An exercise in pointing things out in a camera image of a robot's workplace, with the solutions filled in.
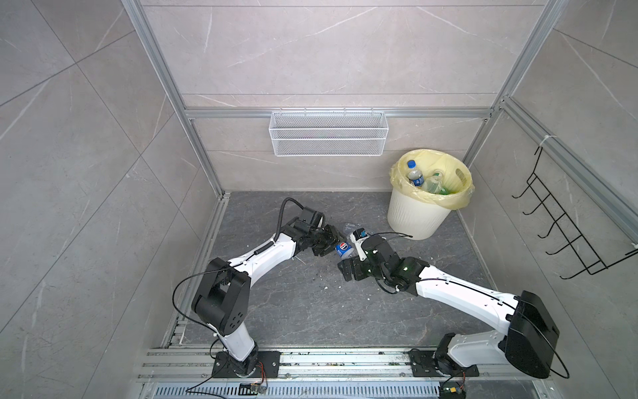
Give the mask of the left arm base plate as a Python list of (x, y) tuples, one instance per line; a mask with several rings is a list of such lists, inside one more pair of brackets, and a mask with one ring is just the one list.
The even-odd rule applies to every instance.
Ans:
[(280, 367), (281, 353), (277, 351), (259, 351), (249, 354), (244, 361), (239, 361), (228, 352), (215, 354), (213, 378), (275, 378)]

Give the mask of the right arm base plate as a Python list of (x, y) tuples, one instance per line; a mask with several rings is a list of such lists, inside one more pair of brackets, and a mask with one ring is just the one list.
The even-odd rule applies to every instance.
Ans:
[(447, 355), (440, 355), (435, 350), (412, 348), (406, 353), (414, 377), (478, 377), (476, 365), (462, 367)]

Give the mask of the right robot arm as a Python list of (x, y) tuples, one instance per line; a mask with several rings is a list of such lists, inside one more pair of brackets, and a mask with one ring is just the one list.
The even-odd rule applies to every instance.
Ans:
[(510, 365), (538, 379), (549, 377), (560, 332), (538, 295), (508, 294), (471, 284), (422, 259), (402, 258), (387, 239), (355, 234), (340, 242), (338, 268), (345, 280), (375, 279), (388, 294), (408, 293), (446, 304), (490, 326), (474, 334), (447, 333), (433, 355), (443, 374), (479, 365)]

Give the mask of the Pepsi blue label bottle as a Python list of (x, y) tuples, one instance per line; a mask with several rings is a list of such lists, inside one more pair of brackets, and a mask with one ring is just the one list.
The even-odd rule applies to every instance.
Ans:
[(336, 251), (340, 259), (349, 259), (357, 254), (356, 250), (347, 242), (337, 244)]

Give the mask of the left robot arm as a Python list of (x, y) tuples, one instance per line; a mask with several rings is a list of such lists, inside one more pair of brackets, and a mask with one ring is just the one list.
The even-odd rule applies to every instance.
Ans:
[(322, 257), (344, 241), (343, 234), (324, 219), (321, 212), (304, 208), (284, 224), (280, 213), (276, 232), (266, 242), (229, 261), (213, 259), (207, 266), (191, 309), (201, 324), (218, 334), (234, 362), (252, 367), (259, 351), (244, 322), (252, 286), (306, 249)]

